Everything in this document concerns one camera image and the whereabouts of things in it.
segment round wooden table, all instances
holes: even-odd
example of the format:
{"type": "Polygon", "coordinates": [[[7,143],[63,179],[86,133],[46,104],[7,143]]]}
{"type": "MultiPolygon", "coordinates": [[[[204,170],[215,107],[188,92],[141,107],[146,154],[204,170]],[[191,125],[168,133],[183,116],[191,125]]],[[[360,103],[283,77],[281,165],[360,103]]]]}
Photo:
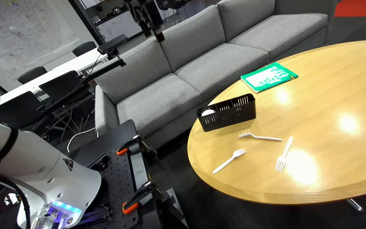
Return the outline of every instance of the round wooden table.
{"type": "Polygon", "coordinates": [[[198,176],[240,199],[310,204],[366,194],[366,41],[331,45],[278,61],[299,78],[254,93],[241,80],[210,104],[252,93],[257,117],[204,132],[199,120],[187,151],[198,176]],[[245,132],[282,142],[239,138],[245,132]],[[293,144],[282,172],[276,159],[293,144]],[[216,174],[237,149],[245,154],[216,174]]]}

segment whiteboard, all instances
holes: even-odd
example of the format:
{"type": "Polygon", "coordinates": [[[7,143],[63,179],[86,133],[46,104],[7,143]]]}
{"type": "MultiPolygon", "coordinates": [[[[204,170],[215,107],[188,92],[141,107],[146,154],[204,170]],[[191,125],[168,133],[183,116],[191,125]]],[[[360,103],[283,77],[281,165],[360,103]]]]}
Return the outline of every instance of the whiteboard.
{"type": "Polygon", "coordinates": [[[0,68],[11,79],[81,43],[52,0],[0,0],[0,68]]]}

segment sofa backrest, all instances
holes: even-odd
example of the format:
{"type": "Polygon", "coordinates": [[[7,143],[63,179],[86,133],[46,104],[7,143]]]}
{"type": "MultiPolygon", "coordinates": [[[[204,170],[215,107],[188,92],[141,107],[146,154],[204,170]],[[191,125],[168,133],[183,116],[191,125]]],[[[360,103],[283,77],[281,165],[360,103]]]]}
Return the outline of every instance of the sofa backrest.
{"type": "Polygon", "coordinates": [[[253,27],[275,11],[275,0],[222,0],[218,10],[229,42],[245,30],[253,27]]]}
{"type": "Polygon", "coordinates": [[[218,7],[212,5],[163,31],[161,46],[173,71],[225,42],[218,7]]]}
{"type": "MultiPolygon", "coordinates": [[[[120,57],[126,63],[124,67],[116,67],[95,79],[114,104],[172,72],[155,37],[147,39],[120,57]]],[[[95,69],[102,69],[117,60],[118,58],[114,58],[95,69]]]]}

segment white plastic fork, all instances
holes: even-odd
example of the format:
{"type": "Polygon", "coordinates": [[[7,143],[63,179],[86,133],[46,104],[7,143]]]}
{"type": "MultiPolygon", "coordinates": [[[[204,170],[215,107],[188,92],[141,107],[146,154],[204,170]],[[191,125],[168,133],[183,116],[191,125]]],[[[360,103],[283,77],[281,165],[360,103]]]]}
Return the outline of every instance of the white plastic fork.
{"type": "Polygon", "coordinates": [[[215,174],[216,172],[220,171],[222,168],[224,168],[226,165],[228,165],[228,163],[230,163],[232,160],[234,160],[234,158],[239,157],[241,155],[243,155],[244,153],[246,153],[247,151],[245,149],[239,149],[234,151],[233,156],[228,159],[226,162],[222,163],[220,166],[218,166],[214,171],[213,174],[215,174]]]}
{"type": "Polygon", "coordinates": [[[282,141],[282,139],[271,138],[271,137],[263,137],[263,136],[256,136],[256,135],[254,135],[252,133],[245,133],[245,134],[240,135],[239,137],[242,138],[242,137],[246,137],[246,136],[252,136],[254,139],[265,139],[265,140],[272,140],[272,141],[279,141],[279,142],[282,141]]]}
{"type": "Polygon", "coordinates": [[[283,151],[283,154],[280,155],[279,158],[276,160],[275,171],[282,172],[283,168],[285,168],[286,154],[288,153],[292,142],[293,142],[293,137],[290,137],[288,140],[288,143],[286,143],[285,151],[283,151]]]}

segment green book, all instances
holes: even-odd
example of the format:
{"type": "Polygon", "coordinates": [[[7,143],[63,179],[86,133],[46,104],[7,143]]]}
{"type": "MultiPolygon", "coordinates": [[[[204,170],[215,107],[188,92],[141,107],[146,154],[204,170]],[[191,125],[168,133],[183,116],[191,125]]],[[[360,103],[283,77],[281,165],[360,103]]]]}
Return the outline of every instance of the green book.
{"type": "Polygon", "coordinates": [[[258,93],[297,77],[298,75],[293,71],[274,62],[259,70],[242,75],[241,79],[251,87],[255,93],[258,93]]]}

